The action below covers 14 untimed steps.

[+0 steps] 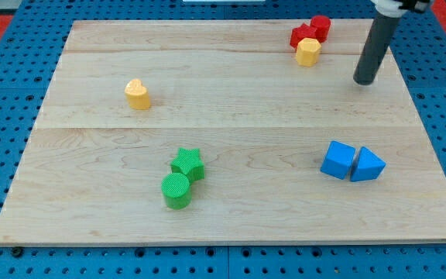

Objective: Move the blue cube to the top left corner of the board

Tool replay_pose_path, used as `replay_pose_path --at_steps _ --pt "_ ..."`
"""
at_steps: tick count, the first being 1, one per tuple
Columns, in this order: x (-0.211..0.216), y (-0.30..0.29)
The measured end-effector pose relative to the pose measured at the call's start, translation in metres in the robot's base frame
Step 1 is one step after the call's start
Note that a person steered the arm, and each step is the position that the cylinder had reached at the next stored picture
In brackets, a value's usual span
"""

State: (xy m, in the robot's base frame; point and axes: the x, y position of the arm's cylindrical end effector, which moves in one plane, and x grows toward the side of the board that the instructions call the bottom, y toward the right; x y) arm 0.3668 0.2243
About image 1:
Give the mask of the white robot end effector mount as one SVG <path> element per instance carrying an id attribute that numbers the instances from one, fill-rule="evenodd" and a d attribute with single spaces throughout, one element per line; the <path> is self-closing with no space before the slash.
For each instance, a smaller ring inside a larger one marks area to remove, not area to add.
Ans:
<path id="1" fill-rule="evenodd" d="M 390 18 L 401 18 L 407 12 L 425 13 L 432 0 L 370 0 L 378 13 Z"/>

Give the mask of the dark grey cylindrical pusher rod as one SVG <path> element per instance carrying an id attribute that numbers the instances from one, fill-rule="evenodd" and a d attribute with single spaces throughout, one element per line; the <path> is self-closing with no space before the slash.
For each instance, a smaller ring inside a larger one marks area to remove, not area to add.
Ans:
<path id="1" fill-rule="evenodd" d="M 353 75 L 355 83 L 371 85 L 374 82 L 399 21 L 400 17 L 376 13 Z"/>

